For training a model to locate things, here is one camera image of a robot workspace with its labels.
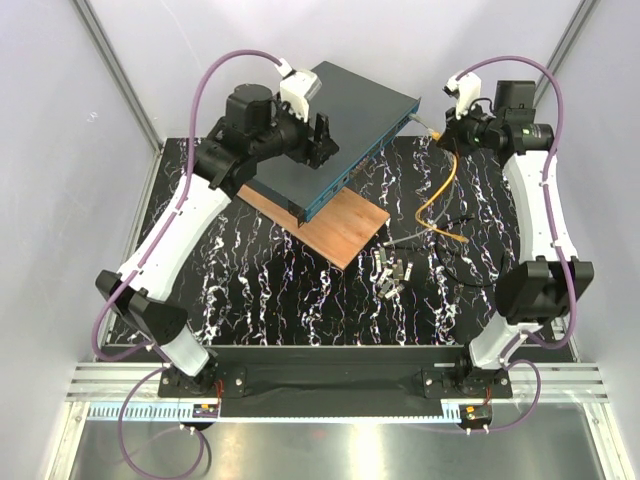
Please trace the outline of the teal network switch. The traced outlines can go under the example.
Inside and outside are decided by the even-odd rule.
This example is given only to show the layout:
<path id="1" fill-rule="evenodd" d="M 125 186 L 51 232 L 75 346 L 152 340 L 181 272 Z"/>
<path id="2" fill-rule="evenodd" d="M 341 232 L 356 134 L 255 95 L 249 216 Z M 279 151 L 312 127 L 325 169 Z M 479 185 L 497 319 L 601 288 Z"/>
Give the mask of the teal network switch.
<path id="1" fill-rule="evenodd" d="M 322 87 L 311 101 L 311 112 L 328 116 L 339 151 L 316 170 L 286 156 L 264 161 L 247 183 L 299 224 L 309 222 L 346 186 L 356 168 L 389 144 L 420 106 L 418 98 L 328 61 L 313 71 Z"/>

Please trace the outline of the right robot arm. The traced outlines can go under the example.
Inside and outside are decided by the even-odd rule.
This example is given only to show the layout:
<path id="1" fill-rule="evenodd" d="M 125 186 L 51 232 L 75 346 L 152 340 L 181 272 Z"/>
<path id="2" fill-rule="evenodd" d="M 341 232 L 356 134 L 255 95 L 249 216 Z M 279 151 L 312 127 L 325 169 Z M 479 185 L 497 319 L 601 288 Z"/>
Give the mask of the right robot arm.
<path id="1" fill-rule="evenodd" d="M 495 382 L 525 341 L 561 348 L 570 340 L 571 332 L 554 343 L 537 334 L 562 317 L 575 328 L 577 301 L 593 281 L 594 267 L 580 260 L 566 228 L 556 178 L 559 130 L 536 122 L 534 82 L 498 82 L 489 113 L 479 104 L 481 80 L 473 73 L 452 76 L 444 91 L 456 104 L 445 114 L 439 147 L 462 155 L 494 153 L 511 190 L 520 236 L 517 266 L 495 284 L 496 313 L 454 367 L 455 387 L 472 397 Z"/>

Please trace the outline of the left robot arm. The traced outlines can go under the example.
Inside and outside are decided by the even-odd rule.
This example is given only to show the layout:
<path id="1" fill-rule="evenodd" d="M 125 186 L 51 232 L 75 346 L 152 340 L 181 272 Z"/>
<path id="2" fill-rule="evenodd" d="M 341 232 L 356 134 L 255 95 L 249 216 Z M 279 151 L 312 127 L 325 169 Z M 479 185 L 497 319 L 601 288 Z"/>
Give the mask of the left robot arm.
<path id="1" fill-rule="evenodd" d="M 282 81 L 278 93 L 258 84 L 236 87 L 224 116 L 192 148 L 187 170 L 149 235 L 117 271 L 103 270 L 96 279 L 103 309 L 141 331 L 182 372 L 181 384 L 193 395 L 208 394 L 216 372 L 187 325 L 186 310 L 167 301 L 174 282 L 205 230 L 255 177 L 260 162 L 285 155 L 317 169 L 338 152 L 328 117 L 309 117 L 320 88 L 318 81 L 305 87 L 294 78 Z"/>

